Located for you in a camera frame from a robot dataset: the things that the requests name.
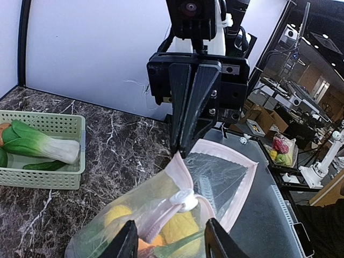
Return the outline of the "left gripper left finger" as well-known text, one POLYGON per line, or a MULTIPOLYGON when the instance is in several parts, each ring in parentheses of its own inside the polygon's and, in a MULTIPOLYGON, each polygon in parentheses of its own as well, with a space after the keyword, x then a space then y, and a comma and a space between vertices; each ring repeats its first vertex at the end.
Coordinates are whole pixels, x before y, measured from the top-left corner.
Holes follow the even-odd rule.
POLYGON ((128 220, 99 258, 138 257, 138 233, 134 220, 128 220))

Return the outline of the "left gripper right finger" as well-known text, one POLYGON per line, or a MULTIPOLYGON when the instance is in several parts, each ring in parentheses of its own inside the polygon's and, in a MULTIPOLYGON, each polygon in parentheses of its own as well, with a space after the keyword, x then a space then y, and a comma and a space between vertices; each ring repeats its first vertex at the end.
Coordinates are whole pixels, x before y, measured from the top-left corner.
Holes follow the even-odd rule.
POLYGON ((215 218, 206 222, 204 239, 206 257, 249 258, 215 218))

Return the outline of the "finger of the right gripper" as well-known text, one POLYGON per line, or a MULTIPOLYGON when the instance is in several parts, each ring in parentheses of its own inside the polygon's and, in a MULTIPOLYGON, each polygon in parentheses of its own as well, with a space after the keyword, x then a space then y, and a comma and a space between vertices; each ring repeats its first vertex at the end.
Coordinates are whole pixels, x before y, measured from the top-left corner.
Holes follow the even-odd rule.
POLYGON ((200 129, 196 129, 198 119, 206 107, 214 89, 217 89, 221 81, 220 63, 199 64, 195 72, 188 96, 184 118, 182 121, 178 151, 182 158, 186 158, 194 144, 200 138, 200 134, 212 125, 212 120, 206 118, 200 129))
POLYGON ((170 123, 170 150, 172 155, 178 151, 180 145, 190 74, 191 66, 189 64, 172 63, 169 66, 169 83, 173 107, 170 123))

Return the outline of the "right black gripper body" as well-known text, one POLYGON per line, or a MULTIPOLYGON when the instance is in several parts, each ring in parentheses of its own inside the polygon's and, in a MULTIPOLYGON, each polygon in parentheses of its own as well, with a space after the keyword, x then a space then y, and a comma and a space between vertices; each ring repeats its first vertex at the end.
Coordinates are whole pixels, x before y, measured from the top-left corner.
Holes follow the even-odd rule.
POLYGON ((201 116, 216 121, 236 123, 247 98, 249 65, 244 58, 191 53, 155 53, 147 63, 149 86, 157 105, 172 103, 169 66, 185 63, 191 66, 188 96, 199 64, 220 63, 221 81, 214 89, 201 116))

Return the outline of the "yellow corn toy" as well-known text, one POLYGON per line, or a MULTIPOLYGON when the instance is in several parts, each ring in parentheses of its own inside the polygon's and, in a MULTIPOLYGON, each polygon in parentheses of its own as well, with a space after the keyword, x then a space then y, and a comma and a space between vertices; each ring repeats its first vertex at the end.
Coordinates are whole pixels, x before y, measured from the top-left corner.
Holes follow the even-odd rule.
MULTIPOLYGON (((104 226, 120 217, 132 214, 132 210, 125 205, 114 206, 105 216, 104 226)), ((148 251, 150 247, 165 246, 179 241, 199 231, 191 212, 175 214, 163 227, 161 233, 154 239, 152 244, 138 240, 138 251, 148 251)), ((201 245, 201 239, 196 239, 180 249, 173 252, 170 257, 190 257, 198 253, 201 245)))

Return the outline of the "clear zip top bag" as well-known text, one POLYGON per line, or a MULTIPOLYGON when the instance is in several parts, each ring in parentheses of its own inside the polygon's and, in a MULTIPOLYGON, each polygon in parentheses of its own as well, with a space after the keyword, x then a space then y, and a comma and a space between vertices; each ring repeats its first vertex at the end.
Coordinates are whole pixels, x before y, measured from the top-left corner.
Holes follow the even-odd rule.
POLYGON ((170 257, 186 244, 201 239, 198 253, 204 257, 206 222, 215 218, 226 232, 234 226, 250 192, 258 167, 241 153, 222 144, 200 139, 190 154, 175 154, 152 178, 103 208, 70 240, 65 257, 99 257, 128 220, 134 220, 139 239, 152 244, 177 213, 191 212, 199 231, 165 246, 138 251, 138 257, 170 257), (104 226, 106 214, 125 205, 132 214, 104 226))

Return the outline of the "pale green plastic basket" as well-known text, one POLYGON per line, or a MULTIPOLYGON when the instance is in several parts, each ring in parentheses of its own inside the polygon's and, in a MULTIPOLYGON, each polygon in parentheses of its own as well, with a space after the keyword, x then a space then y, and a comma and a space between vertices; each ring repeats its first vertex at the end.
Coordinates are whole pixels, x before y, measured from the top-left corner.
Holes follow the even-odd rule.
POLYGON ((52 162, 48 157, 8 154, 8 166, 1 168, 1 185, 22 188, 77 190, 85 170, 85 118, 73 114, 39 113, 1 110, 1 123, 13 120, 59 140, 75 140, 80 144, 78 159, 56 171, 28 170, 23 166, 52 162))

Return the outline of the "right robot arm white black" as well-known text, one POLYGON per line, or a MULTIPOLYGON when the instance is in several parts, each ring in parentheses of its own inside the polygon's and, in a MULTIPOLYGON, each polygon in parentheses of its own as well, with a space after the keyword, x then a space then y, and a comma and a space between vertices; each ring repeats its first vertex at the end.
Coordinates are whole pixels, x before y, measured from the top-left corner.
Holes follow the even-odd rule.
POLYGON ((170 151, 187 157, 216 123, 234 124, 248 95, 248 1, 168 1, 171 28, 147 63, 152 96, 170 103, 170 151))

